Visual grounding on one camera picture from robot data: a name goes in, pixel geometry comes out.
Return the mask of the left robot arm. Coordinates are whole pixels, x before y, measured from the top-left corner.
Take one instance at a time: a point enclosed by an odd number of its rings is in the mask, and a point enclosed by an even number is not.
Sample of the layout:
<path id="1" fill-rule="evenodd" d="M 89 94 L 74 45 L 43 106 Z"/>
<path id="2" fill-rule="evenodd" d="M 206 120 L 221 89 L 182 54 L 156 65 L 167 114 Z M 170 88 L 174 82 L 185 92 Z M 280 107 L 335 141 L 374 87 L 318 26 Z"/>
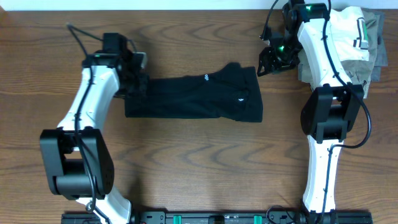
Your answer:
<path id="1" fill-rule="evenodd" d="M 81 83 L 65 117 L 40 135 L 51 193 L 83 204 L 88 213 L 67 223 L 137 223 L 132 203 L 114 186 L 114 164 L 102 130 L 111 101 L 145 84 L 147 55 L 96 52 L 82 62 Z"/>

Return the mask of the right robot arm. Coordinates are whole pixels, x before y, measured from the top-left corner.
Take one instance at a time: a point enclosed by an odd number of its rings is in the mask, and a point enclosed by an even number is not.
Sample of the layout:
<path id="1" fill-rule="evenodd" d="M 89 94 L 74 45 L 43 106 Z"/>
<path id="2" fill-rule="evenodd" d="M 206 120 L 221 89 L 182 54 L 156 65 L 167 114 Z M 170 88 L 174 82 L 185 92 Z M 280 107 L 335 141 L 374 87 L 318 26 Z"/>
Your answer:
<path id="1" fill-rule="evenodd" d="M 291 70 L 299 52 L 308 58 L 313 90 L 300 123 L 309 145 L 306 188 L 300 211 L 289 223 L 372 223 L 369 212 L 337 211 L 335 179 L 340 151 L 360 109 L 364 91 L 345 73 L 331 38 L 331 5 L 288 1 L 282 8 L 285 34 L 264 26 L 260 38 L 268 46 L 259 55 L 257 75 Z"/>

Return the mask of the black t-shirt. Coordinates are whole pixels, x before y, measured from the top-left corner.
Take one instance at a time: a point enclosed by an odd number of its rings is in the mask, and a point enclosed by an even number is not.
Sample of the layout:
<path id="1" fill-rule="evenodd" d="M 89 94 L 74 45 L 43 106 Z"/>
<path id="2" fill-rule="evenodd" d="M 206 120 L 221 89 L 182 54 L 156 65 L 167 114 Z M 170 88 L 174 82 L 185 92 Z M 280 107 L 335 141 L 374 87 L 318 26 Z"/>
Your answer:
<path id="1" fill-rule="evenodd" d="M 144 96 L 124 101 L 127 118 L 227 118 L 260 123 L 263 103 L 256 69 L 237 62 L 198 76 L 149 80 Z"/>

